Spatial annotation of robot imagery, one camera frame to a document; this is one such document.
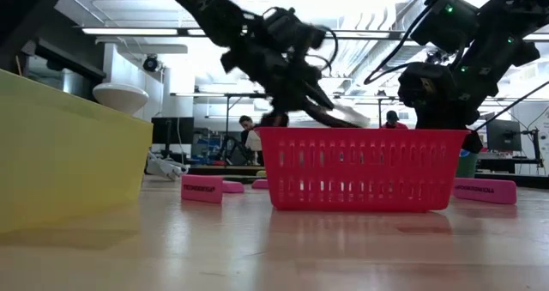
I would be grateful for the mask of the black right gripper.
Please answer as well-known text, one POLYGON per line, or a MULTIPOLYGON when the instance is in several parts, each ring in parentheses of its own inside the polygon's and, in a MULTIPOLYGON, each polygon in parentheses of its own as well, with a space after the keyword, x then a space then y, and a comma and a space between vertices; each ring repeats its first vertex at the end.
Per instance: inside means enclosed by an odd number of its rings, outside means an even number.
MULTIPOLYGON (((417 129, 465 130, 480 116, 473 95, 458 86, 447 66, 410 63, 398 82, 399 100, 415 110, 417 129)), ((473 154, 483 149, 476 131, 467 133, 462 149, 473 154)))

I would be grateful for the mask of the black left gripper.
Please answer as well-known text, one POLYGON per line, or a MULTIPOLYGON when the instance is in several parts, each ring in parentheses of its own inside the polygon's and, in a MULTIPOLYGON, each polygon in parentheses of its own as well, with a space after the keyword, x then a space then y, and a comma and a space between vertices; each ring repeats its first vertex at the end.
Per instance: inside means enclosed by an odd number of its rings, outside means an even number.
POLYGON ((318 85, 322 72, 305 60, 322 45, 324 27, 302 22, 293 8, 270 10, 268 16, 250 16, 245 32, 221 56, 223 69, 238 68, 259 83, 277 111, 303 110, 330 128, 359 128, 326 113, 334 103, 318 85))

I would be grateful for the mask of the green plastic bin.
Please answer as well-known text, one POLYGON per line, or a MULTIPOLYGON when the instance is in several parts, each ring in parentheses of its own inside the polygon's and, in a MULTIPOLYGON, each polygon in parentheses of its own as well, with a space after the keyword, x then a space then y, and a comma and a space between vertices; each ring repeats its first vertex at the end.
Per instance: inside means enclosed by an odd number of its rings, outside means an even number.
POLYGON ((458 168, 455 176, 457 178, 473 178, 476 173, 478 155, 462 149, 460 151, 458 168))

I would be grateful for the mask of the black computer monitor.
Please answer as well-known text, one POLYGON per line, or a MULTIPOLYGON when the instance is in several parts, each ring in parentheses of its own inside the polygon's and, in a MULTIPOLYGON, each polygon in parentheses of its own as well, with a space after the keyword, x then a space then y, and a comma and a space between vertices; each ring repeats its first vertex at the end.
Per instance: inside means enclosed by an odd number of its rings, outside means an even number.
POLYGON ((194 119, 192 117, 155 117, 153 124, 153 144, 161 144, 163 155, 171 153, 171 145, 192 144, 194 139, 194 119))
POLYGON ((487 147, 497 151, 521 151, 521 127, 516 121, 495 119, 486 126, 487 147))

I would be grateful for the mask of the person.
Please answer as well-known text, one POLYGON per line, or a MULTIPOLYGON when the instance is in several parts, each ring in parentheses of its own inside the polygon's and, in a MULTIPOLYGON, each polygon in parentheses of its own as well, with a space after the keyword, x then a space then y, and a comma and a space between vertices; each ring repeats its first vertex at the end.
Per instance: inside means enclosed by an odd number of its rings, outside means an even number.
POLYGON ((408 127, 402 124, 395 111, 388 111, 386 114, 386 122, 382 125, 383 129, 405 129, 408 127))
MULTIPOLYGON (((253 130, 256 125, 254 124, 252 118, 247 115, 242 115, 239 118, 238 122, 243 128, 243 130, 240 132, 240 139, 241 139, 241 144, 244 146, 248 139, 249 132, 253 130)), ((262 151, 256 151, 256 155, 257 155, 258 164, 263 167, 264 159, 262 156, 262 151)))

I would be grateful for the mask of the red slotted plastic basket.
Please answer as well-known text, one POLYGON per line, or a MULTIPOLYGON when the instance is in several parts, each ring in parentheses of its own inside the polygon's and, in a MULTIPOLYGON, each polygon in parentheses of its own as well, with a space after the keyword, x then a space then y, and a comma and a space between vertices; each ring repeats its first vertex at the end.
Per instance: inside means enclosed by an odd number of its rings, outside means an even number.
POLYGON ((465 130, 259 130, 271 203, 279 210, 446 209, 465 130))

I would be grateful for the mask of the black ceiling spotlight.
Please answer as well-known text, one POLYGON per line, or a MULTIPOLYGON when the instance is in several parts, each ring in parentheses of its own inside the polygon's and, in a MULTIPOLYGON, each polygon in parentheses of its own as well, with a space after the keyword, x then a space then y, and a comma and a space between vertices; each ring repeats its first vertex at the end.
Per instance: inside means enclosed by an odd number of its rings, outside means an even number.
POLYGON ((148 72, 157 72, 161 68, 157 54, 148 54, 142 63, 144 70, 148 72))

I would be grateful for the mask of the white dome lamp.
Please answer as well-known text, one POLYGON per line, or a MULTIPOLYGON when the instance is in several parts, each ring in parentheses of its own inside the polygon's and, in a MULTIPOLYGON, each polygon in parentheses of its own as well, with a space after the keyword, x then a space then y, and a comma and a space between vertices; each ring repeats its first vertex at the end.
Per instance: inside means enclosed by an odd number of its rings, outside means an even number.
POLYGON ((101 105, 130 115, 142 109, 149 99, 142 88, 112 82, 95 86, 93 96, 101 105))

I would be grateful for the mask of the overhead light bar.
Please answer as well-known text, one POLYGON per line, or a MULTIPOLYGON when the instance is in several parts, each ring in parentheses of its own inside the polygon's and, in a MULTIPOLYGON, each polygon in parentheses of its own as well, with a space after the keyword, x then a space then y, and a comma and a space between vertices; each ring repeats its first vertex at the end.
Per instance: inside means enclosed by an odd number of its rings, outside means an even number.
MULTIPOLYGON (((205 37, 200 28, 167 28, 167 27, 81 27, 85 34, 96 36, 154 36, 154 37, 205 37)), ((402 31, 383 30, 334 30, 338 39, 373 39, 398 40, 402 31)))

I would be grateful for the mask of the yellow translucent plastic bin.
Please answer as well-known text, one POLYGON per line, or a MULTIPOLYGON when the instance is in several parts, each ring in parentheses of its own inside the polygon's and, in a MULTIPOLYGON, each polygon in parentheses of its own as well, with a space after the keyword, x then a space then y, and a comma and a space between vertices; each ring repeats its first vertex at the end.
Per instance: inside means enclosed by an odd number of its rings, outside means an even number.
POLYGON ((0 70, 0 233, 133 203, 152 129, 0 70))

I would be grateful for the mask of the black background table frame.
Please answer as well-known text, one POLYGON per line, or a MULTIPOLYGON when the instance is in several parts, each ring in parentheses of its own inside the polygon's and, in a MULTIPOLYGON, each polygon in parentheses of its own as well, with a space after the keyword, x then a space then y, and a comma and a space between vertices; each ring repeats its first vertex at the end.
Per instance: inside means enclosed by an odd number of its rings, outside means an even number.
MULTIPOLYGON (((171 97, 190 99, 198 124, 224 133, 240 130, 242 115, 257 123, 272 110, 270 98, 260 93, 171 93, 171 97)), ((413 110, 404 106, 395 96, 333 94, 330 99, 335 109, 329 115, 355 124, 377 128, 386 121, 386 113, 394 111, 408 127, 416 123, 413 110)))

